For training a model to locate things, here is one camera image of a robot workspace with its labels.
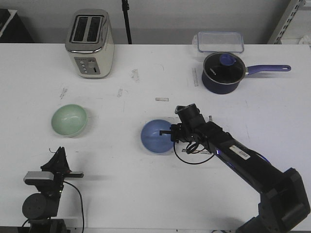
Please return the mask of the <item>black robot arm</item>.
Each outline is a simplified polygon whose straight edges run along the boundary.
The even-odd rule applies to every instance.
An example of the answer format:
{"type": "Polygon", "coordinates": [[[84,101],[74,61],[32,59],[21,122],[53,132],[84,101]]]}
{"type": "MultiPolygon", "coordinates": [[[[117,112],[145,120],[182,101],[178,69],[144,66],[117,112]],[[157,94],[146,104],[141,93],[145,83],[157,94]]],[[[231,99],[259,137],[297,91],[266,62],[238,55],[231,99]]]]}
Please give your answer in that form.
{"type": "Polygon", "coordinates": [[[217,124],[209,121],[193,129],[173,124],[169,131],[160,131],[167,133],[173,142],[202,145],[260,194],[258,216],[237,228],[238,233],[287,233],[310,214],[302,178],[294,168],[279,171],[217,124]]]}
{"type": "Polygon", "coordinates": [[[35,186],[37,193],[26,198],[22,213],[30,224],[30,233],[69,233],[65,221],[56,218],[64,184],[77,187],[65,181],[66,178],[83,178],[83,172],[69,168],[64,147],[59,147],[53,157],[40,171],[28,171],[23,179],[26,185],[35,186]]]}

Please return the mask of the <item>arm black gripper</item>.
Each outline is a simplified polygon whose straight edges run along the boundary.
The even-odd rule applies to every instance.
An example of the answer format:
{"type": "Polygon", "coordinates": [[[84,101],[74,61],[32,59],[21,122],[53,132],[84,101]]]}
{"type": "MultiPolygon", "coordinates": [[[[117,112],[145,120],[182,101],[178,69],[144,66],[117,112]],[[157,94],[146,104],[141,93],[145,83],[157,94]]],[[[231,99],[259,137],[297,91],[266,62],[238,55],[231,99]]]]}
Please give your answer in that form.
{"type": "Polygon", "coordinates": [[[37,190],[48,197],[59,197],[64,188],[64,181],[66,178],[83,178],[83,172],[72,172],[69,168],[69,164],[66,157],[64,147],[59,147],[54,153],[53,157],[40,168],[42,171],[59,171],[59,157],[62,154],[63,161],[63,173],[52,173],[54,180],[52,183],[47,185],[35,185],[37,190]]]}
{"type": "Polygon", "coordinates": [[[163,134],[171,134],[171,140],[173,142],[195,142],[199,143],[202,137],[202,134],[199,132],[199,129],[204,125],[201,124],[186,124],[186,123],[178,123],[172,124],[170,131],[160,130],[159,135],[163,134]]]}

